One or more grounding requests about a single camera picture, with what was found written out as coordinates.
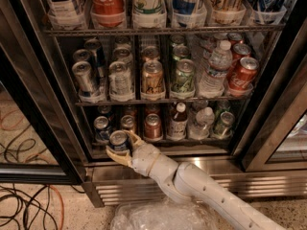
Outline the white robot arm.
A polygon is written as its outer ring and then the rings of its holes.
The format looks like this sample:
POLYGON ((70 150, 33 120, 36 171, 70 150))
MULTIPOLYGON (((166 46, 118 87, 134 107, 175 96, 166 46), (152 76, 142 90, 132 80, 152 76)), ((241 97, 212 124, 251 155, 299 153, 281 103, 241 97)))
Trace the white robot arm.
POLYGON ((204 170, 189 162, 178 163, 135 133, 127 130, 125 133, 131 149, 117 151, 106 146, 107 155, 113 161, 153 179, 173 201, 203 201, 236 230, 286 230, 222 187, 204 170))

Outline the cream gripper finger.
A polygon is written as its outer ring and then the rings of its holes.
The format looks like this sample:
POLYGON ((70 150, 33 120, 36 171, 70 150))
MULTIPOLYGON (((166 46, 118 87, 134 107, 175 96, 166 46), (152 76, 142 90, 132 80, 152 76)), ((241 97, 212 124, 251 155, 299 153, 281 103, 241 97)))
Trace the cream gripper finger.
POLYGON ((131 146, 134 150, 146 144, 146 142, 137 134, 128 130, 125 130, 125 133, 129 136, 131 146))
POLYGON ((106 148, 106 154, 115 162, 127 166, 132 167, 131 164, 131 156, 130 151, 128 149, 124 151, 115 151, 110 147, 106 148))

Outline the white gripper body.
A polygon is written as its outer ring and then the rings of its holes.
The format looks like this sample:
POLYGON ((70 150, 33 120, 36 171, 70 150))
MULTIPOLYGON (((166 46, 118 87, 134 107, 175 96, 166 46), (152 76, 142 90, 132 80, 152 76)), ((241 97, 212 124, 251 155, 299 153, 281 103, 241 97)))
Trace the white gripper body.
POLYGON ((148 176, 155 160, 161 154, 160 150, 152 144, 144 144, 132 153, 131 167, 144 176, 148 176))

